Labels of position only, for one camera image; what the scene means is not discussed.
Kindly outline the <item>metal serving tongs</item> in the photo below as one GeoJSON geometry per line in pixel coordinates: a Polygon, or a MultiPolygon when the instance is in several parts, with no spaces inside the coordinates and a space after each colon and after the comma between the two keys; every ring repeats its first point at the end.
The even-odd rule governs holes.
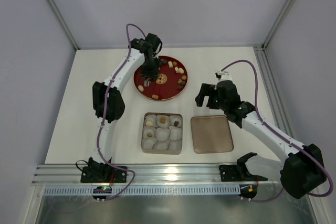
{"type": "Polygon", "coordinates": [[[152,80],[153,80],[152,77],[145,78],[144,79],[144,86],[148,87],[151,84],[152,80]]]}

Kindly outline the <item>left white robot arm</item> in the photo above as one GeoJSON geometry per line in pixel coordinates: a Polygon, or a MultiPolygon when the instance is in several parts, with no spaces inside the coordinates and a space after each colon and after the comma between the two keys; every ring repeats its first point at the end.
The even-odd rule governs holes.
{"type": "Polygon", "coordinates": [[[111,161],[112,138],[115,126],[125,111],[122,91],[137,69],[144,84],[149,86],[159,76],[160,60],[156,56],[162,48],[157,35],[147,34],[144,39],[133,39],[126,57],[104,82],[95,82],[92,87],[93,109],[101,119],[97,143],[88,164],[94,173],[102,175],[111,161]]]}

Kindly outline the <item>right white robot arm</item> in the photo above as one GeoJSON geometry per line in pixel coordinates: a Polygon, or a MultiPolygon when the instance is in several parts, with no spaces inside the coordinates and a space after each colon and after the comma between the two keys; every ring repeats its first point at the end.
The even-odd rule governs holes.
{"type": "Polygon", "coordinates": [[[334,184],[324,167],[321,150],[314,144],[304,145],[294,140],[268,123],[255,105],[240,99],[232,81],[202,84],[195,98],[198,107],[202,107],[205,97],[208,97],[208,108],[221,109],[230,122],[258,138],[279,158],[275,162],[250,154],[243,161],[250,173],[280,182],[296,199],[304,195],[315,196],[312,191],[325,182],[329,183],[329,189],[322,197],[333,192],[334,184]]]}

